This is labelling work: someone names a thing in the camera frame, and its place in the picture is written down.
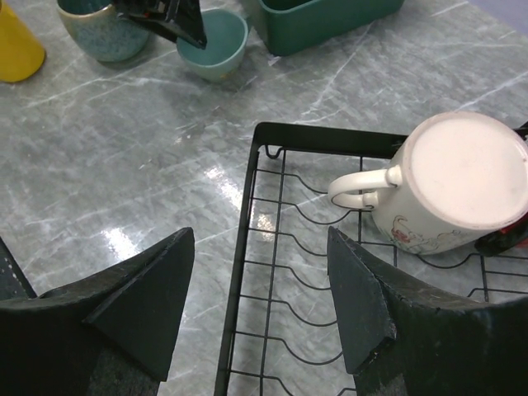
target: teal ceramic bowl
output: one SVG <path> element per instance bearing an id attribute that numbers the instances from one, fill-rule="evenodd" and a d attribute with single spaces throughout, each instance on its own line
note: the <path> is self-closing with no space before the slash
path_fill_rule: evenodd
<path id="1" fill-rule="evenodd" d="M 178 54 L 194 73 L 218 83 L 242 63 L 249 25 L 239 14 L 214 9 L 203 12 L 207 48 L 198 49 L 184 40 L 177 41 Z"/>

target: mug handle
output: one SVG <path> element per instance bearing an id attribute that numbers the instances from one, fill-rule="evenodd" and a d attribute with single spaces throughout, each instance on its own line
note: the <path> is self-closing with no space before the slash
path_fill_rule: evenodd
<path id="1" fill-rule="evenodd" d="M 351 209 L 374 209 L 378 206 L 378 192 L 350 194 L 352 191 L 375 188 L 395 188 L 402 185 L 402 171 L 399 165 L 378 171 L 351 173 L 330 183 L 328 196 L 334 205 Z"/>

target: marble surface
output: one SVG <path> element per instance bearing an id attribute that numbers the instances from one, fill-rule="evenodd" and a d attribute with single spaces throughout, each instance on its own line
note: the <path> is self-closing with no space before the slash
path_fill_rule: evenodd
<path id="1" fill-rule="evenodd" d="M 204 9 L 240 9 L 234 0 L 201 3 Z M 407 0 L 396 15 L 288 58 L 268 54 L 252 32 L 241 69 L 213 85 L 189 73 L 175 46 L 161 39 L 128 63 L 99 64 L 69 38 L 52 0 L 11 0 L 48 58 L 33 78 L 0 85 L 2 237 L 42 293 L 134 255 L 181 227 L 193 227 L 195 270 L 169 381 L 159 393 L 212 394 L 243 177 L 257 122 L 407 134 L 425 118 L 455 109 L 480 111 L 512 127 L 528 119 L 528 38 L 468 3 L 454 7 L 458 3 Z M 328 178 L 356 166 L 346 158 L 312 154 L 291 160 L 292 172 L 321 189 Z M 257 192 L 273 196 L 276 186 L 274 177 L 263 177 Z M 285 193 L 316 218 L 336 214 L 295 180 Z M 253 222 L 273 229 L 276 208 L 255 210 Z M 303 244 L 324 249 L 325 233 L 284 211 L 281 230 L 295 229 Z M 361 221 L 364 238 L 379 238 L 368 216 Z M 354 221 L 343 227 L 354 236 Z M 264 260 L 271 241 L 258 234 L 250 235 L 249 258 Z M 282 246 L 283 263 L 297 263 L 307 281 L 328 285 L 323 261 L 313 263 L 294 245 Z M 389 261 L 393 251 L 386 249 L 379 247 L 376 254 Z M 452 272 L 433 271 L 413 257 L 404 262 L 405 271 L 455 293 L 479 287 L 476 259 Z M 489 264 L 495 270 L 505 266 L 526 270 L 516 259 Z M 254 266 L 246 272 L 248 293 L 266 296 L 269 270 Z M 490 287 L 528 291 L 526 278 L 510 278 L 488 279 Z M 328 295 L 296 291 L 292 276 L 280 271 L 276 281 L 279 297 L 291 300 L 310 321 L 332 320 Z M 257 306 L 245 302 L 241 308 L 241 314 L 254 315 L 241 326 L 256 332 L 262 330 Z M 324 361 L 339 352 L 335 326 L 310 332 L 292 323 L 283 304 L 273 312 L 276 335 L 291 340 L 300 356 Z M 262 341 L 241 341 L 235 363 L 259 370 Z M 308 370 L 280 342 L 268 347 L 266 372 L 284 377 L 295 394 L 336 394 L 353 385 L 343 375 L 342 360 L 325 371 Z M 268 382 L 265 394 L 284 394 L 276 381 Z M 325 392 L 318 388 L 324 384 L 330 385 Z M 258 393 L 253 379 L 233 378 L 231 394 Z"/>

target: blue speckled mug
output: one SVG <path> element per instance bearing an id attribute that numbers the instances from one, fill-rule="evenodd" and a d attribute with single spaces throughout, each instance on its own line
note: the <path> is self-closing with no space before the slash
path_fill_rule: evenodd
<path id="1" fill-rule="evenodd" d="M 101 62 L 119 62 L 145 46 L 149 32 L 116 19 L 110 0 L 57 0 L 64 27 L 82 50 Z"/>

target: black metal frame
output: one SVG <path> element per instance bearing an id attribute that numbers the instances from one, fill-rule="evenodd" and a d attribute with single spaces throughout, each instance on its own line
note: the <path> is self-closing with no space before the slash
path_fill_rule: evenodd
<path id="1" fill-rule="evenodd" d="M 525 128 L 519 128 L 516 131 L 524 138 L 526 138 L 526 136 L 528 135 L 528 130 Z M 299 243 L 299 241 L 297 240 L 294 234 L 281 233 L 279 231 L 280 222 L 281 222 L 281 210 L 283 207 L 288 206 L 288 205 L 295 206 L 296 209 L 299 211 L 299 213 L 303 217 L 305 217 L 308 221 L 317 223 L 311 220 L 310 218 L 308 218 L 307 216 L 305 216 L 303 212 L 300 210 L 300 208 L 297 207 L 295 203 L 285 202 L 282 200 L 285 177 L 295 177 L 307 189 L 311 190 L 312 192 L 315 192 L 321 195 L 326 194 L 326 191 L 318 191 L 317 189 L 314 189 L 311 186 L 309 186 L 306 182 L 303 181 L 300 175 L 295 175 L 292 173 L 285 172 L 287 152 L 294 151 L 294 152 L 307 152 L 307 153 L 325 153 L 325 154 L 331 154 L 331 155 L 334 154 L 334 155 L 347 155 L 347 156 L 360 157 L 360 169 L 362 169 L 363 158 L 392 158 L 393 155 L 398 150 L 398 148 L 403 144 L 405 139 L 406 139 L 406 136 L 398 135 L 398 134 L 382 134 L 382 133 L 366 132 L 366 131 L 360 131 L 360 130 L 342 130 L 342 129 L 333 129 L 333 128 L 324 128 L 324 127 L 306 126 L 306 125 L 261 123 L 257 126 L 257 128 L 255 129 L 255 134 L 254 134 L 253 141 L 252 141 L 251 151 L 250 151 L 248 165 L 247 165 L 246 179 L 245 179 L 245 184 L 244 184 L 243 201 L 242 201 L 241 215 L 240 215 L 239 226 L 238 226 L 237 245 L 236 245 L 236 250 L 235 250 L 235 255 L 234 255 L 231 285 L 229 289 L 228 307 L 227 307 L 227 312 L 226 312 L 225 322 L 224 322 L 224 333 L 222 336 L 218 371 L 217 371 L 217 376 L 216 376 L 216 384 L 214 387 L 215 396 L 223 396 L 223 395 L 228 394 L 229 378 L 232 373 L 238 374 L 238 375 L 248 375 L 251 377 L 259 378 L 260 379 L 260 395 L 263 394 L 263 381 L 264 380 L 278 381 L 281 384 L 284 391 L 287 394 L 292 395 L 292 393 L 285 387 L 285 384 L 283 383 L 281 378 L 276 377 L 276 376 L 266 375 L 264 373 L 267 341 L 271 339 L 282 342 L 284 346 L 286 347 L 286 349 L 289 351 L 289 353 L 293 357 L 295 357 L 299 361 L 302 361 L 303 363 L 308 364 L 308 365 L 326 365 L 326 364 L 329 364 L 335 361 L 342 355 L 342 353 L 340 353 L 337 356 L 333 357 L 331 360 L 324 361 L 324 362 L 307 361 L 307 360 L 302 359 L 300 356 L 297 356 L 288 347 L 288 344 L 286 343 L 285 340 L 278 338 L 278 337 L 269 336 L 271 303 L 286 304 L 290 308 L 293 315 L 295 315 L 302 322 L 308 325 L 311 325 L 311 326 L 323 327 L 323 326 L 329 326 L 335 323 L 335 322 L 326 323 L 323 325 L 310 323 L 304 320 L 303 318 L 301 318 L 292 309 L 291 305 L 287 301 L 281 301 L 281 300 L 272 298 L 274 271 L 278 267 L 282 267 L 282 268 L 290 270 L 292 274 L 294 275 L 294 277 L 299 281 L 299 283 L 305 287 L 309 287 L 314 290 L 328 290 L 329 289 L 329 288 L 318 289 L 311 285 L 308 285 L 305 282 L 303 282 L 295 274 L 295 270 L 293 268 L 289 266 L 279 266 L 276 264 L 277 239 L 279 235 L 288 235 L 289 237 L 292 237 L 301 249 L 305 250 L 306 252 L 312 255 L 320 256 L 320 257 L 326 256 L 324 253 L 312 252 L 306 247 L 303 247 Z M 262 146 L 264 146 L 265 153 L 268 158 L 279 159 L 281 157 L 281 171 L 280 172 L 273 172 L 273 171 L 258 168 L 260 148 Z M 277 146 L 279 148 L 277 149 L 275 153 L 271 153 L 270 146 Z M 258 198 L 254 196 L 256 178 L 259 172 L 271 172 L 271 173 L 275 173 L 280 176 L 280 188 L 279 188 L 278 200 L 264 200 L 262 198 Z M 275 231 L 261 230 L 261 229 L 255 229 L 255 228 L 250 227 L 252 205 L 254 201 L 258 201 L 258 200 L 277 204 L 278 210 L 277 210 L 277 216 L 276 216 Z M 347 212 L 340 219 L 333 221 L 331 223 L 324 224 L 324 225 L 331 225 L 331 224 L 338 223 L 352 211 L 359 212 L 358 213 L 359 215 L 358 242 L 363 243 L 363 244 L 376 244 L 376 245 L 381 245 L 381 246 L 392 247 L 394 249 L 393 264 L 395 266 L 398 266 L 396 247 L 388 243 L 368 243 L 368 242 L 361 241 L 362 211 L 351 210 Z M 250 231 L 272 233 L 274 235 L 275 241 L 274 241 L 273 256 L 271 259 L 271 263 L 246 261 L 245 257 L 246 257 L 246 250 L 247 250 L 247 241 L 248 241 L 248 235 Z M 461 266 L 473 256 L 478 256 L 478 254 L 472 253 L 469 256 L 467 256 L 463 261 L 451 267 L 447 267 L 446 269 Z M 528 262 L 528 257 L 510 257 L 510 258 L 517 258 L 517 259 L 520 258 Z M 480 257 L 482 276 L 483 276 L 483 288 L 473 288 L 471 292 L 469 293 L 468 297 L 470 297 L 473 293 L 475 293 L 478 290 L 481 290 L 483 292 L 484 299 L 486 301 L 489 301 L 488 292 L 490 291 L 517 293 L 519 295 L 521 294 L 528 295 L 528 293 L 521 293 L 521 292 L 513 291 L 513 290 L 498 290 L 498 289 L 488 288 L 488 283 L 486 279 L 487 274 L 502 274 L 502 275 L 524 276 L 524 277 L 528 277 L 528 275 L 512 273 L 512 272 L 488 271 L 486 270 L 485 260 L 486 259 L 484 257 Z M 435 266 L 435 264 L 425 259 L 422 259 L 422 261 L 430 266 Z M 243 285 L 243 271 L 244 271 L 244 266 L 246 263 L 252 264 L 252 265 L 269 266 L 271 268 L 270 289 L 269 289 L 269 295 L 267 299 L 241 294 L 242 285 Z M 266 327 L 265 327 L 265 332 L 263 335 L 237 331 L 238 306 L 239 306 L 239 301 L 241 298 L 259 299 L 259 300 L 267 301 Z M 250 337 L 259 337 L 264 340 L 263 350 L 262 350 L 261 369 L 259 373 L 249 373 L 245 371 L 232 370 L 234 345 L 235 345 L 235 338 L 237 334 L 241 334 L 244 336 L 250 336 Z M 353 390 L 355 389 L 352 387 L 344 388 L 341 390 L 338 396 L 341 394 L 344 394 L 346 391 L 353 391 Z"/>

